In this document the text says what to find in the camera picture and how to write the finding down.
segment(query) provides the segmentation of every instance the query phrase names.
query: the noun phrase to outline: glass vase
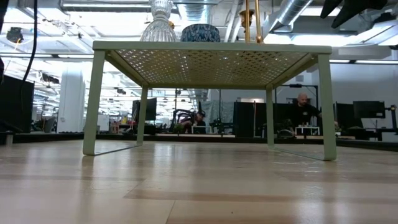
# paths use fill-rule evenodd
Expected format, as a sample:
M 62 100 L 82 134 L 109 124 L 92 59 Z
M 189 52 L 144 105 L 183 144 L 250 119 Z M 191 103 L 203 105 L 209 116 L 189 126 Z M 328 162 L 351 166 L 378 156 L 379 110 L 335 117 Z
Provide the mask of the glass vase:
M 154 17 L 144 33 L 141 41 L 149 42 L 175 42 L 174 30 L 169 25 L 169 17 L 173 8 L 172 0 L 150 0 L 150 9 Z

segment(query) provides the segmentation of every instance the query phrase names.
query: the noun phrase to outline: table leg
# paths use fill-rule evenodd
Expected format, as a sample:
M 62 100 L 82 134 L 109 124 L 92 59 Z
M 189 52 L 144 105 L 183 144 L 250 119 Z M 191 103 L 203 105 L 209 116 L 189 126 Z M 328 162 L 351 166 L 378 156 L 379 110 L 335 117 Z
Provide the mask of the table leg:
M 142 86 L 141 103 L 139 106 L 137 145 L 144 143 L 145 115 L 147 111 L 148 86 Z
M 88 94 L 87 117 L 85 124 L 85 137 L 83 140 L 83 154 L 95 155 L 95 138 L 100 107 L 102 76 L 104 71 L 105 51 L 94 52 L 93 69 L 91 71 L 90 92 Z
M 272 101 L 272 85 L 267 86 L 267 142 L 268 148 L 274 148 L 274 102 Z
M 337 152 L 329 55 L 318 55 L 318 64 L 323 122 L 323 160 L 333 161 L 337 157 Z

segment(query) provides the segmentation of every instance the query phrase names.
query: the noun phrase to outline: person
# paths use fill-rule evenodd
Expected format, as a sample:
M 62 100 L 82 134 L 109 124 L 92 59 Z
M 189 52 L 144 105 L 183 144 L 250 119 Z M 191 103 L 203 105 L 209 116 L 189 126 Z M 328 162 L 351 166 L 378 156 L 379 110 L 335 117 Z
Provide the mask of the person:
M 206 113 L 204 111 L 199 111 L 195 115 L 195 125 L 196 126 L 206 126 L 205 121 L 203 120 L 206 117 Z M 192 122 L 189 118 L 181 120 L 180 124 L 184 127 L 184 130 L 188 133 L 192 132 Z M 198 134 L 206 134 L 206 128 L 194 128 L 194 133 Z
M 289 119 L 292 122 L 292 130 L 294 128 L 302 125 L 306 126 L 310 123 L 311 118 L 315 116 L 317 118 L 322 118 L 321 112 L 316 109 L 316 107 L 308 104 L 308 96 L 306 93 L 300 93 L 297 97 L 297 102 L 295 102 L 289 114 Z

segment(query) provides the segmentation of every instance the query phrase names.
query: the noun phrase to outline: ceiling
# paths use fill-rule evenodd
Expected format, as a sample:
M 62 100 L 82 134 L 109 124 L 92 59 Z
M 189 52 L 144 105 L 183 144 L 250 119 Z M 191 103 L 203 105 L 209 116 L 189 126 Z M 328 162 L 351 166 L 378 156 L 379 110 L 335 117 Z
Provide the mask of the ceiling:
M 220 31 L 224 39 L 229 21 L 234 21 L 237 15 L 231 16 L 233 4 L 238 4 L 238 12 L 242 10 L 242 0 L 175 0 L 170 21 L 175 24 L 175 33 L 180 37 L 181 31 L 190 24 L 210 23 Z M 279 10 L 281 0 L 260 0 L 260 18 Z M 369 12 L 361 17 L 355 17 L 338 29 L 331 29 L 330 24 L 339 13 L 339 9 L 331 16 L 321 20 L 319 15 L 323 1 L 314 1 L 306 8 L 302 16 L 295 22 L 292 32 L 268 35 L 267 43 L 272 44 L 316 44 L 337 45 L 349 44 L 352 37 L 366 30 L 367 19 L 378 16 L 382 12 Z M 388 9 L 393 10 L 396 1 L 389 3 Z M 10 0 L 9 9 L 4 18 L 4 25 L 0 34 L 0 53 L 7 67 L 6 74 L 22 78 L 28 63 L 29 53 L 32 51 L 33 24 L 32 0 Z M 32 65 L 28 81 L 35 82 L 35 103 L 57 107 L 59 104 L 60 85 L 45 83 L 40 74 L 45 73 L 62 81 L 62 68 L 82 63 L 85 67 L 86 102 L 91 74 L 91 48 L 94 40 L 123 39 L 138 41 L 147 23 L 152 21 L 152 14 L 148 1 L 140 0 L 39 0 L 39 36 L 37 53 L 43 54 L 36 58 Z M 255 18 L 251 26 L 251 38 L 256 36 Z M 21 44 L 14 44 L 6 39 L 7 31 L 11 27 L 21 27 L 24 40 Z M 238 41 L 243 41 L 243 28 L 238 27 Z M 78 60 L 65 59 L 61 56 L 72 55 Z M 117 94 L 115 88 L 122 88 L 126 95 Z M 162 100 L 158 99 L 158 111 L 162 116 L 170 117 L 174 106 L 175 90 L 154 90 Z M 132 100 L 140 97 L 140 88 L 131 80 L 106 64 L 104 68 L 103 89 L 101 92 L 100 111 L 106 113 L 130 112 Z M 187 90 L 181 94 L 178 108 L 191 109 L 196 107 L 198 100 L 206 100 L 207 90 Z

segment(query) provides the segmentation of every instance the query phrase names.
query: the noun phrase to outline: shelf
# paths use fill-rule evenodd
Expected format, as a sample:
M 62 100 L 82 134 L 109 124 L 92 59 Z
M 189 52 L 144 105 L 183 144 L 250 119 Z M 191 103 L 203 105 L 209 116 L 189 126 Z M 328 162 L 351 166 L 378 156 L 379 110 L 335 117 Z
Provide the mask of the shelf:
M 149 88 L 264 90 L 290 80 L 331 54 L 331 47 L 206 42 L 94 41 L 95 51 Z

